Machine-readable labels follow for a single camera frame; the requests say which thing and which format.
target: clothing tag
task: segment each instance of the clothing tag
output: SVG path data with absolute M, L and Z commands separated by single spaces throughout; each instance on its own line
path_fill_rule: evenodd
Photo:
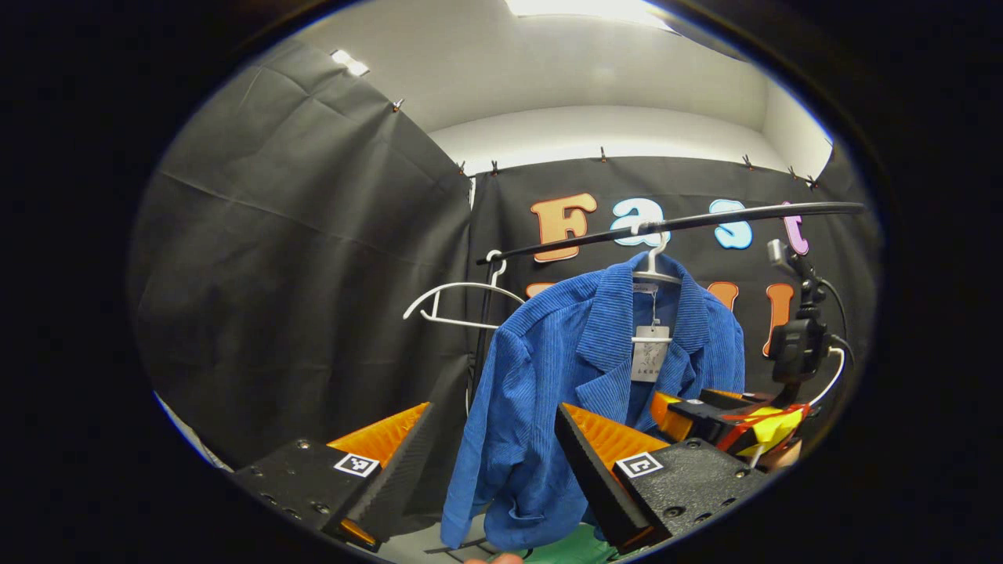
M 640 326 L 637 328 L 638 337 L 668 337 L 669 328 L 660 325 L 656 327 Z M 634 382 L 653 382 L 658 379 L 658 372 L 662 370 L 662 362 L 665 361 L 665 354 L 669 351 L 667 342 L 639 342 L 634 343 L 634 360 L 631 362 L 630 379 Z
M 641 294 L 654 294 L 658 291 L 658 284 L 653 284 L 651 282 L 635 282 L 634 283 L 634 293 Z

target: orange letter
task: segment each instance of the orange letter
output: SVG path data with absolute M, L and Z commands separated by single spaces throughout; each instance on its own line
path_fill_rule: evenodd
M 592 213 L 596 211 L 596 199 L 591 194 L 578 194 L 568 198 L 558 198 L 538 202 L 530 208 L 540 219 L 540 243 L 554 243 L 569 239 L 571 232 L 575 237 L 581 237 L 589 230 L 582 210 Z M 571 210 L 565 216 L 565 210 Z M 560 261 L 578 255 L 578 247 L 546 251 L 535 255 L 537 262 Z
M 714 282 L 707 286 L 707 291 L 714 294 L 714 297 L 721 300 L 728 311 L 735 310 L 735 298 L 738 297 L 738 286 L 731 282 Z
M 762 345 L 762 355 L 769 352 L 769 340 L 773 337 L 773 327 L 783 325 L 790 320 L 790 298 L 794 297 L 794 289 L 790 284 L 771 284 L 766 288 L 766 297 L 769 298 L 769 336 L 766 337 L 766 344 Z
M 538 282 L 536 284 L 530 284 L 526 287 L 526 295 L 532 298 L 553 285 L 553 282 Z

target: purple letter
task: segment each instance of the purple letter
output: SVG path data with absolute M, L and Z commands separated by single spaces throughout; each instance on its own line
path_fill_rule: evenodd
M 789 206 L 790 202 L 784 202 L 784 206 Z M 787 216 L 783 218 L 783 225 L 787 226 L 787 240 L 790 241 L 790 248 L 798 255 L 806 255 L 808 252 L 808 242 L 801 237 L 801 228 L 797 224 L 801 223 L 800 216 Z

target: light blue letter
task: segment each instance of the light blue letter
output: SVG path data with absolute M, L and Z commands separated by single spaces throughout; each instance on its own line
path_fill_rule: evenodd
M 634 227 L 641 222 L 665 221 L 662 215 L 662 207 L 648 200 L 647 198 L 631 198 L 622 202 L 617 202 L 613 206 L 613 215 L 617 220 L 610 226 L 611 230 Z M 672 239 L 672 234 L 665 232 L 666 240 Z M 617 239 L 620 245 L 634 246 L 644 243 L 649 247 L 657 247 L 662 244 L 662 236 L 659 233 L 649 233 L 648 235 L 638 235 L 637 237 L 625 237 Z
M 744 210 L 741 202 L 734 200 L 714 200 L 710 203 L 710 213 Z M 722 223 L 714 230 L 714 237 L 725 249 L 747 249 L 752 244 L 752 228 L 748 222 Z

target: clothing rack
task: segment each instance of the clothing rack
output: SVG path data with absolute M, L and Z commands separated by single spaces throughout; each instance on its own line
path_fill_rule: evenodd
M 662 233 L 664 231 L 678 231 L 681 229 L 692 229 L 695 227 L 708 227 L 722 223 L 755 221 L 755 220 L 765 220 L 765 219 L 782 219 L 788 216 L 823 216 L 823 215 L 834 215 L 834 214 L 860 214 L 865 211 L 867 211 L 867 207 L 864 204 L 858 204 L 855 202 L 819 202 L 813 204 L 786 204 L 780 206 L 760 206 L 758 208 L 746 208 L 744 210 L 735 210 L 733 212 L 702 214 L 699 216 L 677 218 L 662 222 L 644 223 L 642 225 L 637 226 L 636 230 L 635 228 L 627 227 L 624 229 L 615 229 L 613 231 L 607 231 L 604 233 L 596 233 L 593 235 L 584 235 L 582 237 L 575 237 L 573 239 L 565 239 L 563 241 L 556 241 L 554 243 L 544 243 L 542 245 L 523 247 L 522 249 L 513 249 L 511 251 L 504 251 L 500 254 L 494 254 L 493 256 L 491 256 L 490 259 L 487 258 L 478 259 L 475 264 L 489 265 L 487 268 L 487 282 L 489 283 L 491 279 L 491 274 L 494 271 L 494 264 L 509 257 L 534 255 L 537 253 L 543 253 L 545 251 L 556 251 L 559 249 L 567 249 L 570 247 L 592 245 L 593 243 L 600 243 L 604 241 L 615 241 L 617 239 L 623 239 L 625 237 L 648 235 L 651 233 Z M 484 292 L 484 297 L 480 304 L 481 323 L 487 323 L 487 313 L 490 311 L 490 301 L 492 293 L 493 292 Z M 480 383 L 480 368 L 481 366 L 483 366 L 484 362 L 483 356 L 484 353 L 486 352 L 486 348 L 487 348 L 487 330 L 480 329 L 477 332 L 477 348 L 476 348 L 476 353 L 474 355 L 474 363 L 470 369 L 469 377 L 467 379 L 467 393 L 470 394 L 470 404 L 473 403 L 472 401 L 473 393 L 477 389 L 477 384 Z
M 477 259 L 476 264 L 479 266 L 487 264 L 489 262 L 496 262 L 503 259 L 507 259 L 509 257 L 515 257 L 519 255 L 535 255 L 537 253 L 543 253 L 545 251 L 557 251 L 559 249 L 568 249 L 570 247 L 581 247 L 583 245 L 592 245 L 593 243 L 600 243 L 603 241 L 616 241 L 617 239 L 624 239 L 626 237 L 633 237 L 636 235 L 649 235 L 651 233 L 662 233 L 663 231 L 678 231 L 681 229 L 692 229 L 694 227 L 707 227 L 711 225 L 718 225 L 722 223 L 734 223 L 740 221 L 779 219 L 788 216 L 823 216 L 829 214 L 860 214 L 865 211 L 867 211 L 867 207 L 865 207 L 864 204 L 857 204 L 854 202 L 820 202 L 816 204 L 787 204 L 780 206 L 760 206 L 758 208 L 747 208 L 745 210 L 735 210 L 733 212 L 702 214 L 699 216 L 690 216 L 688 218 L 677 218 L 662 222 L 646 223 L 644 225 L 639 226 L 636 232 L 629 227 L 625 227 L 623 229 L 614 229 L 613 231 L 607 231 L 604 233 L 583 235 L 582 237 L 575 237 L 573 239 L 564 239 L 562 241 L 555 241 L 554 243 L 544 243 L 542 245 L 523 247 L 522 249 L 504 251 L 500 254 L 491 257 L 490 260 L 486 258 Z

